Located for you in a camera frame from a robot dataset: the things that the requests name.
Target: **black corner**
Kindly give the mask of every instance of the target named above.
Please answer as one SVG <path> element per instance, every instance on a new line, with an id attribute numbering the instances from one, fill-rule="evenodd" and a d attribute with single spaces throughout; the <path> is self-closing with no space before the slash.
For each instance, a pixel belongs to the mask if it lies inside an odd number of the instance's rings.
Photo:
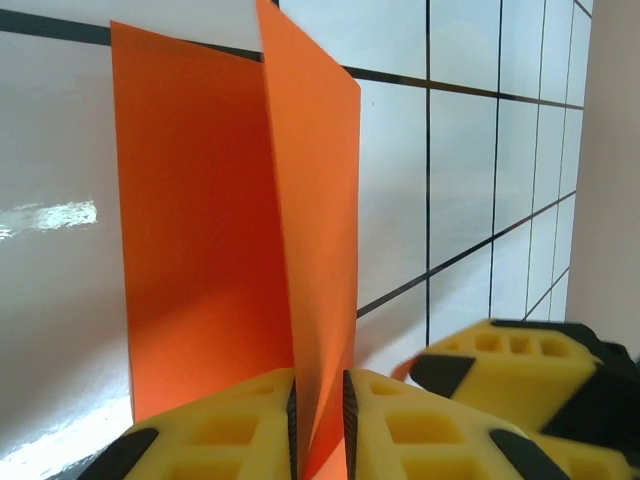
<path id="1" fill-rule="evenodd" d="M 409 376 L 428 392 L 451 398 L 471 370 L 475 359 L 453 355 L 421 355 Z"/>
<path id="2" fill-rule="evenodd" d="M 78 480 L 124 480 L 158 436 L 145 428 L 118 438 L 80 474 Z"/>
<path id="3" fill-rule="evenodd" d="M 347 457 L 347 478 L 356 478 L 356 454 L 358 450 L 358 401 L 349 370 L 342 375 L 342 416 Z"/>
<path id="4" fill-rule="evenodd" d="M 502 429 L 491 430 L 489 436 L 523 480 L 571 480 L 528 438 Z"/>
<path id="5" fill-rule="evenodd" d="M 298 407 L 296 403 L 296 381 L 291 385 L 287 400 L 287 430 L 289 433 L 289 466 L 291 480 L 298 480 Z"/>

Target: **white tile wall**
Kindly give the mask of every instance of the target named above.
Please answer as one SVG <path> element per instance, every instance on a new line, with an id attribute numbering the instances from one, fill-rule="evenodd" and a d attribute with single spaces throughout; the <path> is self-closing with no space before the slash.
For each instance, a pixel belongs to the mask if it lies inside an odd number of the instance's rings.
<path id="1" fill-rule="evenodd" d="M 571 56 L 569 57 L 569 86 L 567 88 L 567 103 L 572 105 L 584 104 L 590 35 L 591 19 L 576 7 L 573 12 L 573 38 L 571 40 Z"/>
<path id="2" fill-rule="evenodd" d="M 496 100 L 431 92 L 430 268 L 491 236 Z"/>
<path id="3" fill-rule="evenodd" d="M 496 232 L 531 214 L 537 117 L 536 105 L 500 101 Z"/>
<path id="4" fill-rule="evenodd" d="M 558 283 L 556 283 L 556 286 L 553 287 L 553 290 L 551 290 L 551 308 L 549 311 L 549 320 L 552 322 L 564 322 L 566 319 L 565 311 L 567 308 L 568 287 L 569 274 L 565 273 L 564 276 L 558 281 Z"/>
<path id="5" fill-rule="evenodd" d="M 562 146 L 561 197 L 576 189 L 581 138 L 582 110 L 568 108 L 564 122 L 564 144 Z"/>
<path id="6" fill-rule="evenodd" d="M 557 280 L 569 267 L 574 210 L 575 197 L 570 197 L 558 205 L 558 229 L 556 232 L 556 248 L 553 261 L 554 280 Z"/>
<path id="7" fill-rule="evenodd" d="M 557 207 L 550 208 L 532 221 L 527 311 L 551 287 L 556 210 Z"/>
<path id="8" fill-rule="evenodd" d="M 533 309 L 527 320 L 549 321 L 549 308 L 551 306 L 551 295 L 547 294 L 536 308 Z"/>
<path id="9" fill-rule="evenodd" d="M 571 42 L 572 0 L 546 0 L 540 97 L 565 101 Z"/>
<path id="10" fill-rule="evenodd" d="M 593 0 L 579 0 L 584 8 L 587 9 L 587 12 L 593 12 Z"/>
<path id="11" fill-rule="evenodd" d="M 504 0 L 500 90 L 537 98 L 544 0 Z"/>
<path id="12" fill-rule="evenodd" d="M 533 211 L 558 199 L 564 108 L 540 106 Z"/>
<path id="13" fill-rule="evenodd" d="M 494 243 L 492 317 L 521 320 L 527 313 L 530 230 L 527 222 Z"/>
<path id="14" fill-rule="evenodd" d="M 499 0 L 431 0 L 431 79 L 497 89 Z"/>
<path id="15" fill-rule="evenodd" d="M 481 248 L 430 280 L 430 343 L 487 318 L 491 247 Z"/>
<path id="16" fill-rule="evenodd" d="M 0 33 L 0 64 L 0 478 L 41 478 L 131 422 L 111 58 Z"/>
<path id="17" fill-rule="evenodd" d="M 490 91 L 500 68 L 503 93 L 582 105 L 590 19 L 572 0 L 503 0 L 501 65 L 500 0 L 429 3 L 427 58 L 426 2 L 281 0 L 342 64 L 424 79 L 428 61 L 435 82 Z M 254 0 L 0 8 L 261 50 Z M 0 361 L 10 392 L 0 395 L 0 478 L 39 479 L 131 421 L 111 60 L 108 47 L 0 33 L 0 65 Z M 532 202 L 538 210 L 575 190 L 581 110 L 565 118 L 542 106 L 538 118 L 535 104 L 501 100 L 496 146 L 495 98 L 431 90 L 427 242 L 426 90 L 359 83 L 359 306 L 425 273 L 427 243 L 437 267 L 526 218 Z M 431 277 L 429 306 L 422 283 L 363 316 L 356 363 L 389 373 L 424 347 L 427 308 L 433 342 L 488 316 L 490 288 L 491 315 L 522 318 L 569 265 L 573 205 L 496 240 L 492 282 L 487 244 Z M 564 319 L 567 279 L 530 319 Z"/>
<path id="18" fill-rule="evenodd" d="M 354 364 L 389 375 L 427 344 L 422 283 L 364 315 L 356 324 Z"/>
<path id="19" fill-rule="evenodd" d="M 343 65 L 426 78 L 426 2 L 281 0 L 280 8 Z"/>
<path id="20" fill-rule="evenodd" d="M 363 306 L 426 271 L 426 91 L 360 81 Z"/>
<path id="21" fill-rule="evenodd" d="M 117 20 L 186 40 L 262 50 L 255 0 L 0 0 L 0 8 L 91 25 Z"/>

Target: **grid line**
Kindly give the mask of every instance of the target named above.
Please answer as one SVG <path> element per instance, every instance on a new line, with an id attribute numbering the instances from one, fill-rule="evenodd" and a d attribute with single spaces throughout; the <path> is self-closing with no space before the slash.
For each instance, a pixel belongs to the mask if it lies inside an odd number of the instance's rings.
<path id="1" fill-rule="evenodd" d="M 497 88 L 500 91 L 500 75 L 502 72 L 502 12 L 504 1 L 500 0 L 500 20 L 498 22 L 498 83 Z M 498 189 L 498 126 L 500 123 L 500 100 L 496 100 L 496 137 L 494 143 L 493 157 L 493 193 L 491 203 L 491 235 L 496 233 L 496 193 Z M 493 258 L 495 254 L 495 242 L 491 242 L 491 260 L 489 265 L 489 313 L 491 316 L 491 307 L 493 302 Z"/>
<path id="2" fill-rule="evenodd" d="M 553 297 L 553 293 L 552 293 L 553 288 L 558 284 L 558 282 L 560 282 L 560 280 L 562 280 L 562 277 L 564 277 L 568 272 L 569 272 L 569 267 L 564 269 L 564 271 L 560 274 L 560 276 L 556 279 L 556 281 L 551 284 L 551 286 L 542 294 L 542 296 L 533 305 L 533 307 L 531 307 L 531 309 L 525 314 L 524 318 L 522 319 L 523 322 L 528 320 L 528 318 L 531 316 L 533 311 L 538 307 L 538 305 L 542 303 L 542 301 L 545 299 L 547 295 L 550 295 L 549 299 L 551 300 L 551 298 Z"/>
<path id="3" fill-rule="evenodd" d="M 426 56 L 426 74 L 427 82 L 431 80 L 431 0 L 425 0 L 425 56 Z M 431 266 L 431 89 L 426 91 L 426 164 L 425 164 L 425 222 L 426 222 L 426 238 L 425 238 L 425 268 L 428 272 Z M 425 346 L 429 346 L 431 342 L 431 282 L 429 277 L 424 279 L 424 298 L 425 298 Z"/>
<path id="4" fill-rule="evenodd" d="M 538 97 L 542 93 L 542 57 L 544 56 L 544 27 L 547 22 L 547 0 L 544 0 L 544 6 L 542 8 L 542 38 L 540 42 L 540 64 L 538 71 Z M 536 114 L 536 147 L 533 155 L 533 190 L 531 192 L 531 211 L 535 206 L 536 199 L 536 175 L 538 170 L 538 132 L 540 130 L 540 105 L 538 105 L 538 111 Z M 527 260 L 527 291 L 525 293 L 524 308 L 525 312 L 529 306 L 529 284 L 531 280 L 531 244 L 533 243 L 533 222 L 529 226 L 529 257 Z"/>
<path id="5" fill-rule="evenodd" d="M 587 17 L 592 18 L 591 13 L 589 13 L 589 10 L 587 10 L 579 0 L 573 0 L 573 6 L 575 7 L 576 5 L 578 5 L 578 8 L 580 8 L 580 10 L 582 10 Z"/>
<path id="6" fill-rule="evenodd" d="M 413 287 L 415 287 L 417 285 L 420 285 L 423 281 L 426 281 L 429 278 L 433 277 L 434 275 L 436 275 L 436 274 L 442 272 L 443 270 L 446 270 L 447 268 L 451 267 L 452 265 L 455 265 L 460 260 L 463 260 L 466 257 L 468 257 L 469 255 L 471 255 L 472 253 L 475 253 L 478 250 L 480 250 L 481 248 L 486 247 L 491 242 L 495 242 L 499 238 L 504 237 L 509 232 L 515 230 L 516 228 L 520 227 L 521 225 L 524 225 L 525 223 L 527 223 L 528 221 L 533 220 L 538 215 L 546 212 L 550 208 L 553 208 L 553 207 L 559 205 L 560 203 L 562 203 L 563 201 L 565 201 L 566 199 L 572 197 L 573 195 L 575 195 L 575 193 L 576 193 L 575 190 L 573 192 L 567 193 L 566 195 L 564 195 L 563 197 L 559 198 L 558 200 L 556 200 L 554 202 L 551 202 L 549 205 L 546 205 L 546 206 L 542 207 L 540 210 L 537 210 L 537 211 L 533 212 L 532 214 L 527 215 L 526 217 L 524 217 L 524 218 L 518 220 L 517 222 L 509 225 L 508 227 L 500 230 L 498 233 L 496 233 L 494 235 L 491 235 L 489 238 L 487 238 L 487 239 L 475 244 L 473 247 L 470 247 L 470 248 L 466 249 L 464 252 L 461 252 L 458 255 L 450 258 L 449 260 L 447 260 L 445 262 L 442 262 L 437 267 L 434 267 L 434 268 L 432 268 L 430 270 L 427 270 L 425 273 L 422 273 L 422 274 L 418 275 L 414 279 L 409 280 L 407 283 L 405 283 L 403 285 L 400 285 L 397 288 L 394 288 L 389 293 L 386 293 L 383 296 L 377 298 L 376 300 L 373 300 L 372 302 L 364 305 L 363 307 L 360 307 L 358 309 L 358 318 L 360 318 L 363 315 L 366 315 L 367 313 L 371 312 L 372 310 L 375 310 L 376 308 L 384 305 L 385 303 L 389 302 L 390 300 L 393 300 L 394 298 L 396 298 L 397 296 L 403 294 L 407 290 L 410 290 L 411 288 L 413 288 Z"/>
<path id="7" fill-rule="evenodd" d="M 15 12 L 12 10 L 0 9 L 0 32 L 17 33 L 21 35 L 31 35 L 36 37 L 51 38 L 55 40 L 67 40 L 71 42 L 87 43 L 92 45 L 111 45 L 111 30 L 109 27 L 90 25 L 86 23 L 73 22 L 71 20 L 61 20 L 57 18 L 33 15 L 30 13 Z M 189 41 L 201 47 L 212 48 L 224 53 L 236 55 L 259 62 L 262 60 L 262 53 L 254 50 L 242 48 L 226 47 L 204 42 Z M 429 50 L 430 35 L 427 34 L 427 50 Z M 497 98 L 500 100 L 513 100 L 516 102 L 532 103 L 535 105 L 548 105 L 553 107 L 571 108 L 583 110 L 580 105 L 572 105 L 540 98 L 526 97 L 522 95 L 512 95 L 508 93 L 483 90 L 480 88 L 466 87 L 451 83 L 436 82 L 429 77 L 430 60 L 427 59 L 427 79 L 396 75 L 393 73 L 368 70 L 366 68 L 350 67 L 343 65 L 343 68 L 358 80 L 369 80 L 395 85 L 405 85 L 445 92 L 462 93 L 480 97 Z"/>
<path id="8" fill-rule="evenodd" d="M 576 4 L 573 4 L 573 9 L 571 10 L 571 29 L 569 34 L 569 61 L 567 62 L 567 79 L 566 85 L 564 89 L 564 99 L 565 101 L 569 98 L 569 72 L 571 71 L 571 46 L 573 45 L 573 20 L 576 16 Z M 564 110 L 564 118 L 562 120 L 562 151 L 560 152 L 560 174 L 558 177 L 558 197 L 560 197 L 560 192 L 562 191 L 562 165 L 564 160 L 564 141 L 566 135 L 566 126 L 567 126 L 567 110 Z M 551 280 L 553 281 L 553 276 L 556 273 L 556 252 L 558 248 L 558 219 L 560 218 L 560 208 L 556 210 L 556 231 L 555 236 L 553 238 L 553 264 L 551 265 Z M 551 315 L 551 302 L 549 302 L 549 315 Z"/>

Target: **orange paper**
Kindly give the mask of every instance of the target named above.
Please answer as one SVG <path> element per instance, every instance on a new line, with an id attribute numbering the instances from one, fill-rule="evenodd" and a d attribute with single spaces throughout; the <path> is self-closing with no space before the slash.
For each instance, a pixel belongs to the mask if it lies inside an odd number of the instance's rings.
<path id="1" fill-rule="evenodd" d="M 262 65 L 112 23 L 136 420 L 293 366 Z"/>
<path id="2" fill-rule="evenodd" d="M 295 364 L 301 477 L 346 478 L 359 88 L 257 4 L 264 65 L 112 24 L 135 417 Z"/>
<path id="3" fill-rule="evenodd" d="M 342 372 L 353 354 L 357 302 L 360 90 L 271 2 L 257 3 L 289 280 L 298 415 L 313 415 L 312 424 L 298 423 L 299 458 L 311 439 L 308 478 L 343 437 Z"/>

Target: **white wall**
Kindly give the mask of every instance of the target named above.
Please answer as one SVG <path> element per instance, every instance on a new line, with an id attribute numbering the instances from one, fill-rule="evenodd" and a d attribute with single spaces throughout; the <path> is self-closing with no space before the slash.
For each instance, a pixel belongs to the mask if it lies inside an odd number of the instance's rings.
<path id="1" fill-rule="evenodd" d="M 640 2 L 596 2 L 567 318 L 640 353 Z"/>

